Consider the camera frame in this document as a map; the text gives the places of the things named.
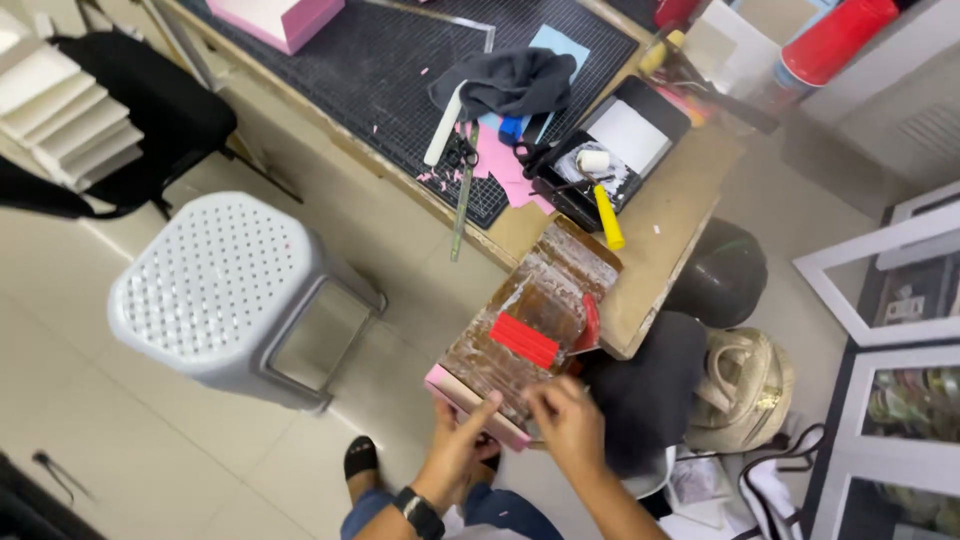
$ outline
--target black chair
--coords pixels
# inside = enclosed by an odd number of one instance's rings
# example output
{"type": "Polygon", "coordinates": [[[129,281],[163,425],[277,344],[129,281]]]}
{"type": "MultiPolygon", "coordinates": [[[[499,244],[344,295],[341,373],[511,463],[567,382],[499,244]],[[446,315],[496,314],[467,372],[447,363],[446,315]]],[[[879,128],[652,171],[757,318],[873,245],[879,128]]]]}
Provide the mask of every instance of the black chair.
{"type": "Polygon", "coordinates": [[[0,159],[0,205],[60,217],[112,219],[147,203],[170,218],[163,190],[214,152],[239,159],[288,196],[296,194],[227,147],[237,126],[229,105],[190,74],[146,43],[120,32],[83,37],[54,37],[51,42],[79,64],[130,109],[130,120],[143,132],[143,156],[94,184],[85,194],[115,209],[96,213],[83,197],[0,159]]]}

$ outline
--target wristwatch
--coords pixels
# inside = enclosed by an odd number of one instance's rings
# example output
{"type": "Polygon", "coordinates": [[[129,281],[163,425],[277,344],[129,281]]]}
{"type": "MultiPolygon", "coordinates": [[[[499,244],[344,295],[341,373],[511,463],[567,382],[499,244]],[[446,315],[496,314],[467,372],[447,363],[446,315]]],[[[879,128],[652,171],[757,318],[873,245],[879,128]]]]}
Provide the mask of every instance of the wristwatch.
{"type": "Polygon", "coordinates": [[[410,522],[417,536],[423,540],[440,540],[446,528],[430,503],[410,489],[404,487],[394,498],[394,506],[410,522]]]}

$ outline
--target red object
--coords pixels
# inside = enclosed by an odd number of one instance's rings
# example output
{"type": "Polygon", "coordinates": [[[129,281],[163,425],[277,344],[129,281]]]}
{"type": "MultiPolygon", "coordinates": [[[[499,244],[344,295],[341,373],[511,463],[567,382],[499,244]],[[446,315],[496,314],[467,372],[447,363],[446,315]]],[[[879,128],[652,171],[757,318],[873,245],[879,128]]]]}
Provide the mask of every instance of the red object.
{"type": "Polygon", "coordinates": [[[698,4],[700,0],[660,0],[660,5],[654,12],[654,24],[657,28],[663,28],[670,23],[676,23],[679,28],[686,28],[698,4]]]}
{"type": "Polygon", "coordinates": [[[501,311],[490,329],[493,341],[530,360],[543,369],[550,369],[560,344],[501,311]]]}
{"type": "Polygon", "coordinates": [[[783,64],[808,85],[823,86],[898,15],[893,0],[846,0],[783,47],[783,64]]]}
{"type": "Polygon", "coordinates": [[[587,313],[587,327],[573,344],[574,352],[596,347],[600,341],[600,312],[597,311],[597,302],[590,293],[584,295],[584,311],[587,313]]]}

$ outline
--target human hand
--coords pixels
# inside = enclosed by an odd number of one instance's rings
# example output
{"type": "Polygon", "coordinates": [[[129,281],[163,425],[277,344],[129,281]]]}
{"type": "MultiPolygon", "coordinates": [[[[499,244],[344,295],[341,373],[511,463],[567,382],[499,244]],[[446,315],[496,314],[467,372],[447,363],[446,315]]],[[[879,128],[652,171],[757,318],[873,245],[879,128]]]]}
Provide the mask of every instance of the human hand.
{"type": "Polygon", "coordinates": [[[502,402],[503,395],[494,390],[469,419],[458,426],[453,408],[440,398],[433,399],[437,421],[433,445],[410,487],[427,499],[441,517],[454,503],[457,489],[466,482],[468,465],[500,452],[500,445],[495,440],[485,439],[478,443],[477,437],[502,402]]]}
{"type": "Polygon", "coordinates": [[[584,386],[561,375],[523,391],[547,450],[571,481],[606,469],[604,420],[584,386]]]}

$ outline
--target white paper stack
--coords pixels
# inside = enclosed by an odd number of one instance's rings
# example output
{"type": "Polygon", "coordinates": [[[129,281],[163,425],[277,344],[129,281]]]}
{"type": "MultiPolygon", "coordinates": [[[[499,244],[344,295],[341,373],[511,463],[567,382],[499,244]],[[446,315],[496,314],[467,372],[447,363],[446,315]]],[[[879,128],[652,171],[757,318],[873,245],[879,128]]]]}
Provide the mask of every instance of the white paper stack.
{"type": "Polygon", "coordinates": [[[0,131],[52,180],[84,191],[143,153],[130,111],[57,49],[0,10],[0,131]]]}

